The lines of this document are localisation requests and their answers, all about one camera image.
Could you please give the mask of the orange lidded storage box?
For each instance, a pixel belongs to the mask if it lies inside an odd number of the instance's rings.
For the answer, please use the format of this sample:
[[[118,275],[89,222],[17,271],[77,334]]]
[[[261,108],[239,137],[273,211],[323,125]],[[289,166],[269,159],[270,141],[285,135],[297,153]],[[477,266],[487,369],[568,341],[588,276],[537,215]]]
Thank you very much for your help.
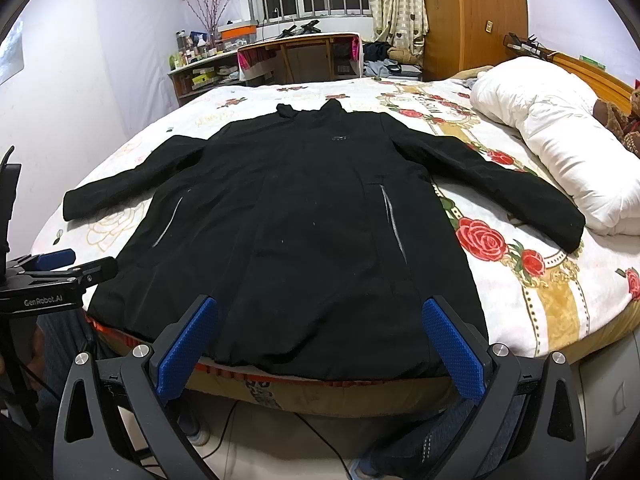
[[[257,24],[253,21],[244,21],[220,25],[218,32],[224,47],[233,50],[256,41]]]

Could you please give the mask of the wooden desk with pink sides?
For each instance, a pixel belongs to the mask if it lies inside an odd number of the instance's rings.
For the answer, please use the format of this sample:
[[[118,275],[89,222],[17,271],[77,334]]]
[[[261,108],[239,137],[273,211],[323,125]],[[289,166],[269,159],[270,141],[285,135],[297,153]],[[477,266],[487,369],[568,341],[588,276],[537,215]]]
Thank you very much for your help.
[[[361,37],[356,32],[269,39],[236,52],[240,79],[251,84],[302,84],[360,78]]]

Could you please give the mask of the pink blossom branches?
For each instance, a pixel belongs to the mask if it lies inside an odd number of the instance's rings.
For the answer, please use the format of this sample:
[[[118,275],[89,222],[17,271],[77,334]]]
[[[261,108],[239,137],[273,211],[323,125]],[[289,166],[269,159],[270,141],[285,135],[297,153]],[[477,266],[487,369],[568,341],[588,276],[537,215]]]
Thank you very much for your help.
[[[233,0],[186,0],[191,12],[211,42],[219,37],[219,22]]]

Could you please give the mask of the wooden headboard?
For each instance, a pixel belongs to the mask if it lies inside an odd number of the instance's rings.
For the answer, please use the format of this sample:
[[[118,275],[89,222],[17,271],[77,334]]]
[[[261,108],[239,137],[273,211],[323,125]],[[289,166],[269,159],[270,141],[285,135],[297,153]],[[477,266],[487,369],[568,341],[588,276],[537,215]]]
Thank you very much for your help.
[[[562,52],[549,50],[535,44],[533,40],[522,39],[513,32],[503,37],[503,45],[517,54],[540,58],[564,68],[585,81],[599,99],[616,104],[626,114],[631,112],[630,98],[634,89],[602,68]]]

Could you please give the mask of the large black coat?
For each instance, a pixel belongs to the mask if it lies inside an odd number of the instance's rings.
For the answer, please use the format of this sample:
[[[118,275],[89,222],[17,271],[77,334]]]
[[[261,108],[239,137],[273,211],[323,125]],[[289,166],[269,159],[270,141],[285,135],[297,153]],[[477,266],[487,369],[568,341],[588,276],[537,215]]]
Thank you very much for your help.
[[[282,104],[209,139],[172,136],[142,164],[66,193],[84,220],[151,193],[149,210],[94,292],[101,324],[155,338],[200,295],[220,325],[219,365],[327,380],[433,377],[421,309],[443,296],[484,330],[469,256],[500,259],[471,220],[452,224],[433,180],[480,192],[574,252],[586,220],[550,183],[451,136],[385,113]]]

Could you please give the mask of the low shelf with clutter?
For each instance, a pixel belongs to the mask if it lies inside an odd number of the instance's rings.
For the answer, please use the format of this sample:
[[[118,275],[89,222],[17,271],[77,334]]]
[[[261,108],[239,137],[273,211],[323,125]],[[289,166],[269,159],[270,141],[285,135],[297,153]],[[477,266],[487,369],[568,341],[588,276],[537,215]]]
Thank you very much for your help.
[[[217,53],[201,58],[168,73],[174,87],[178,107],[220,86],[240,84],[238,52]]]

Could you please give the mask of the patterned cream curtain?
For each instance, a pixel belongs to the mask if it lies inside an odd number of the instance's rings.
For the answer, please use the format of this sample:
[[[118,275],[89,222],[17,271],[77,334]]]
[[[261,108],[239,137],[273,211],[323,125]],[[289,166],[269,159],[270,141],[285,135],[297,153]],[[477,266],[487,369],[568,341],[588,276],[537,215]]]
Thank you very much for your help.
[[[428,33],[424,0],[369,0],[369,4],[376,41],[423,54]]]

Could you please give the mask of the pile of clothes by desk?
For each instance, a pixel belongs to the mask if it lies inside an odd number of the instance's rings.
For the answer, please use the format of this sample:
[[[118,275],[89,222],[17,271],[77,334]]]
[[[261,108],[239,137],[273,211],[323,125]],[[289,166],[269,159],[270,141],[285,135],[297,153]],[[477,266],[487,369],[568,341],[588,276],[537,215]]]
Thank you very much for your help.
[[[419,78],[422,58],[384,41],[363,44],[363,75],[378,78]]]

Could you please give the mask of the white folded duvet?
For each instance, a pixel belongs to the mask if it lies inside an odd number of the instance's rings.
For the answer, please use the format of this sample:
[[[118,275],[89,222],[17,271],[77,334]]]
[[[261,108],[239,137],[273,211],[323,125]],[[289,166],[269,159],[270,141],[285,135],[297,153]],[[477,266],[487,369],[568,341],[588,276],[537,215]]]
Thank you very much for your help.
[[[601,235],[639,234],[639,157],[592,116],[594,91],[536,58],[514,58],[477,76],[472,107],[518,130]]]

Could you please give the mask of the wooden wardrobe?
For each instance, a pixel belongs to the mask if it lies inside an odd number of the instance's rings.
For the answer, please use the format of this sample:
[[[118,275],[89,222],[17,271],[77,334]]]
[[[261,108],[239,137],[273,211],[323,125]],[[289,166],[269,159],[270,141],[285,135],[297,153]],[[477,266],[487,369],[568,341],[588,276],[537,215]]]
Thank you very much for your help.
[[[504,38],[528,36],[527,0],[424,0],[423,77],[442,80],[460,70],[496,65],[512,56]]]

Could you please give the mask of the brown teddy bear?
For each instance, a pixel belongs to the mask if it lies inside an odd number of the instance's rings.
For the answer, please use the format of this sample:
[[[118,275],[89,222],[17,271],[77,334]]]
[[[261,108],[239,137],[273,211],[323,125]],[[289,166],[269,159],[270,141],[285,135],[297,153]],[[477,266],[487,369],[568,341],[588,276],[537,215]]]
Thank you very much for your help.
[[[614,103],[600,99],[597,99],[592,109],[592,116],[609,132],[612,132],[627,151],[637,157],[640,157],[639,92],[639,88],[631,92],[629,98],[631,111],[629,114],[625,114]]]

